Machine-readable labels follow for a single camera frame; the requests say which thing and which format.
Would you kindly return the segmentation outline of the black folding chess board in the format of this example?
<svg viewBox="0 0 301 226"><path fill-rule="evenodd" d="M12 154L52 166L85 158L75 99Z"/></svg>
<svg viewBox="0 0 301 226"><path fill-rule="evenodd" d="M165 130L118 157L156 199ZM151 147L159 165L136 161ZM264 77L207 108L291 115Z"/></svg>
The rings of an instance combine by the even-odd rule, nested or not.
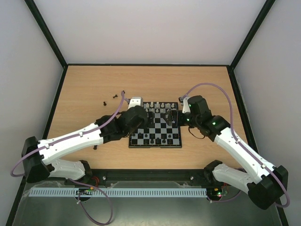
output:
<svg viewBox="0 0 301 226"><path fill-rule="evenodd" d="M146 108L146 103L150 103L151 102L144 102L143 106L144 109L148 109L150 112L150 109L152 108ZM161 104L164 103L165 108L164 108L164 113L160 112L161 108ZM159 147L159 148L182 148L182 136L181 136L181 129L180 127L176 126L175 124L173 124L172 126L167 125L167 123L164 120L164 114L166 113L166 104L169 103L170 106L172 103L175 104L175 108L169 108L170 110L177 110L178 109L178 104L176 102L159 102L160 104L160 108L159 112L155 113L155 123L154 125L148 125L148 127L144 128L144 129L137 129L136 131L134 131L133 133L135 133L135 137L132 137L132 134L129 136L129 143L128 143L128 147L129 148L152 148L152 147ZM139 139L138 138L138 134L142 133L143 134L143 138ZM144 144L144 140L146 140L146 138L144 137L145 134L149 134L149 143L146 145ZM162 143L162 138L161 138L161 134L166 134L166 143L163 144ZM156 144L156 139L160 138L160 144ZM154 139L155 143L151 144L150 140ZM167 140L171 139L172 140L172 144L168 145L167 144Z"/></svg>

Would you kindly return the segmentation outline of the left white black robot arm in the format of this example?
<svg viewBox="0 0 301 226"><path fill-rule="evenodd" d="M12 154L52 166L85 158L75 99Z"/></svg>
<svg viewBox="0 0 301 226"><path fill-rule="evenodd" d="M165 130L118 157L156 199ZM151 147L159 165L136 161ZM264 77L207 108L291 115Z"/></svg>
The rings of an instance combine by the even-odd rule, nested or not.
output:
<svg viewBox="0 0 301 226"><path fill-rule="evenodd" d="M86 181L92 176L87 161L66 161L62 157L90 146L103 145L130 136L154 121L154 113L144 109L140 97L130 100L126 111L105 115L94 123L72 133L53 139L25 140L21 157L28 183L47 178L66 178Z"/></svg>

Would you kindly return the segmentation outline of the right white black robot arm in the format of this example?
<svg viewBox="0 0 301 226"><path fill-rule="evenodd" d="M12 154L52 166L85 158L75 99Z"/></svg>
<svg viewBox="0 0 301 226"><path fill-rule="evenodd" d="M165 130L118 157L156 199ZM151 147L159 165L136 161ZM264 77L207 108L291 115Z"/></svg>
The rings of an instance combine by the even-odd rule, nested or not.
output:
<svg viewBox="0 0 301 226"><path fill-rule="evenodd" d="M266 210L285 194L288 171L262 158L234 131L231 124L219 115L212 115L202 96L186 97L182 110L167 110L168 125L197 128L200 133L226 150L242 167L233 169L221 161L205 167L205 179L214 185L224 182L246 193L260 209Z"/></svg>

